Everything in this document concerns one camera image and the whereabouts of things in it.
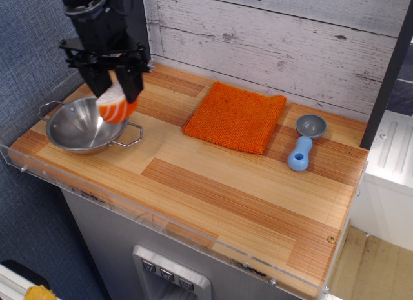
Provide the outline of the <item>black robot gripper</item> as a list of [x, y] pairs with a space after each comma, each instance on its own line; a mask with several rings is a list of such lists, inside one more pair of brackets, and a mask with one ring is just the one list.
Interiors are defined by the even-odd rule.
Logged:
[[96, 97], [112, 86], [107, 70], [115, 70], [126, 100], [134, 103], [143, 90], [141, 73], [151, 72], [154, 66], [145, 45], [128, 34], [126, 13], [119, 8], [64, 8], [63, 11], [77, 33], [77, 37], [59, 42], [69, 66], [78, 68]]

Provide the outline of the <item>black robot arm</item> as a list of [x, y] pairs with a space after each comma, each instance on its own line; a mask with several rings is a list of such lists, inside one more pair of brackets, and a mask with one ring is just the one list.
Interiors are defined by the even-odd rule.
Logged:
[[96, 97], [112, 86], [110, 72], [115, 72], [126, 100], [134, 103], [143, 90], [143, 73], [153, 66], [146, 46], [129, 34], [120, 0], [62, 2], [77, 32], [59, 43], [69, 67], [78, 69]]

